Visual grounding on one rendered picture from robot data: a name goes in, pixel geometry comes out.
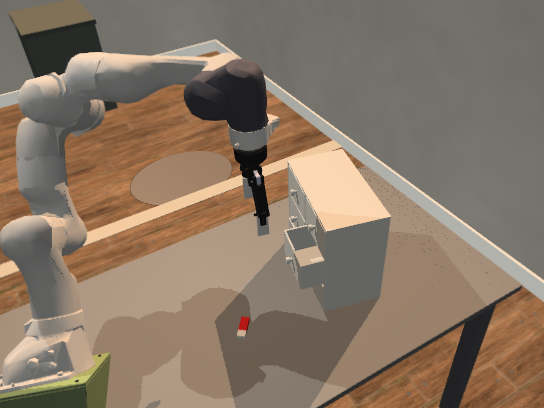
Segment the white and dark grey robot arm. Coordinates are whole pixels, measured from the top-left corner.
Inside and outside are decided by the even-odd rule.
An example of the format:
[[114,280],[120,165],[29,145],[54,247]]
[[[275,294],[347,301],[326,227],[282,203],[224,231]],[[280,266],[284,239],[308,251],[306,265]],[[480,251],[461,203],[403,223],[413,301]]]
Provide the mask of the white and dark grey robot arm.
[[24,277],[33,319],[4,361],[0,394],[68,380],[95,365],[77,279],[62,257],[87,240],[68,192],[65,139],[72,131],[78,137],[98,127],[105,117],[103,101],[134,103],[174,84],[186,85],[184,101],[194,116],[227,120],[236,150],[260,149],[280,124],[266,113],[263,71],[231,53],[157,58],[83,53],[71,58],[64,74],[50,73],[21,87],[18,103],[27,118],[16,136],[18,186],[33,216],[4,226],[0,246]]

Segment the white chest of drawers with wooden top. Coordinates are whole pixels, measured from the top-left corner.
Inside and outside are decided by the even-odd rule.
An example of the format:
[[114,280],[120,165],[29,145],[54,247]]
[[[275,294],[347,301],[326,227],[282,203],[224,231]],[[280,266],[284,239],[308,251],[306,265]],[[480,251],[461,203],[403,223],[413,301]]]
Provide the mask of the white chest of drawers with wooden top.
[[287,165],[325,230],[323,311],[380,297],[390,214],[343,149]]

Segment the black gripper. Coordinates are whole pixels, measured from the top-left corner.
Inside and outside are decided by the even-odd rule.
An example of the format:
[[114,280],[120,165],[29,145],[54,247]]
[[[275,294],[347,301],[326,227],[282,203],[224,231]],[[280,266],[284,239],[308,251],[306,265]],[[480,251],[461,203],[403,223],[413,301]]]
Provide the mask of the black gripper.
[[268,217],[270,213],[262,166],[260,165],[267,158],[267,144],[253,151],[234,149],[234,157],[240,164],[242,171],[244,198],[254,198],[256,208],[254,216],[256,216],[258,236],[267,235],[269,234]]

